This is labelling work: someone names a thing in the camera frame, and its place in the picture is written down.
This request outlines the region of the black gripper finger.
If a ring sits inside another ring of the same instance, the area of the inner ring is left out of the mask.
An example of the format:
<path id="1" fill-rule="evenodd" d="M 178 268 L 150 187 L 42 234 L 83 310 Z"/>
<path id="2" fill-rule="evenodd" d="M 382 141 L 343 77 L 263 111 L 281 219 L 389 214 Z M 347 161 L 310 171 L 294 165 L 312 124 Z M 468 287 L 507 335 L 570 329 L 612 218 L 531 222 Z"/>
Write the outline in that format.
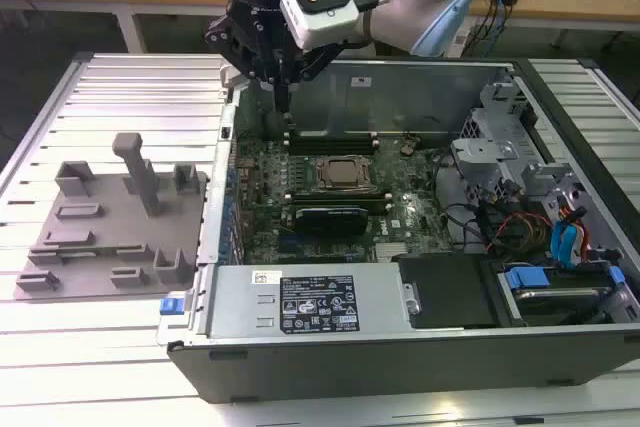
<path id="1" fill-rule="evenodd" d="M 290 108 L 291 92 L 295 85 L 313 80 L 346 48 L 346 44 L 333 43 L 303 51 L 298 47 L 287 47 L 283 58 L 283 112 Z"/>
<path id="2" fill-rule="evenodd" d="M 205 38 L 241 74 L 270 87 L 274 107 L 283 113 L 284 83 L 267 26 L 262 14 L 243 20 L 227 14 L 211 23 Z"/>

